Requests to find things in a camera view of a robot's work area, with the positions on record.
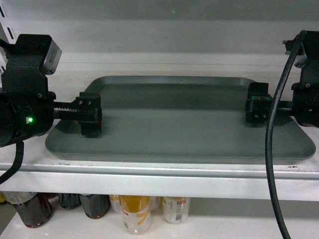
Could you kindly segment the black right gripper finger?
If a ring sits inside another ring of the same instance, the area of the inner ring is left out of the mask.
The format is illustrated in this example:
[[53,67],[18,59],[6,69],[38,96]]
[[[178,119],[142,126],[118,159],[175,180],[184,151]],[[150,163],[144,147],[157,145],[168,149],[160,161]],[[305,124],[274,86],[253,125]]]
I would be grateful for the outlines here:
[[[266,124],[269,121],[272,98],[250,98],[246,100],[246,122],[254,126]],[[274,124],[283,126],[292,119],[293,102],[279,101]]]
[[270,108],[273,98],[268,93],[268,88],[268,83],[250,83],[248,87],[248,107]]

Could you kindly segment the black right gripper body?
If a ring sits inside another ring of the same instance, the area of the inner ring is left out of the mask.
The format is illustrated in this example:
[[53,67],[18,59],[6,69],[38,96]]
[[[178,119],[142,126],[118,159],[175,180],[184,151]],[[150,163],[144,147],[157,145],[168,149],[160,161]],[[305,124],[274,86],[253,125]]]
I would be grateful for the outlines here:
[[302,30],[284,42],[289,57],[284,70],[301,69],[300,81],[292,84],[292,114],[302,126],[319,126],[319,33]]

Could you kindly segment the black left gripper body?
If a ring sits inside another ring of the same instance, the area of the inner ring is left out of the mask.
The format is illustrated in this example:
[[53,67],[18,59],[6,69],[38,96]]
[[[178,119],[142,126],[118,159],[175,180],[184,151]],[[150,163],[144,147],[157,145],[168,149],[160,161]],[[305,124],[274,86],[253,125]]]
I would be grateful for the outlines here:
[[21,34],[16,43],[1,40],[7,57],[1,75],[0,145],[15,144],[45,134],[53,124],[55,94],[42,71],[52,37]]

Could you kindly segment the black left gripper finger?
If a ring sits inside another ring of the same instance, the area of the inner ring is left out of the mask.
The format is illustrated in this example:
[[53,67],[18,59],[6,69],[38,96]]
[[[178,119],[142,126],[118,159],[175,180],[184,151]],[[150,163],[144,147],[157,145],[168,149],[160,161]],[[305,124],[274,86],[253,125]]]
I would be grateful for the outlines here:
[[77,112],[93,111],[101,107],[101,97],[98,93],[80,92],[74,101],[54,102],[54,108],[57,110],[71,110]]
[[75,120],[81,127],[81,134],[85,137],[97,137],[102,132],[102,109],[97,108],[88,112],[54,111],[55,119]]

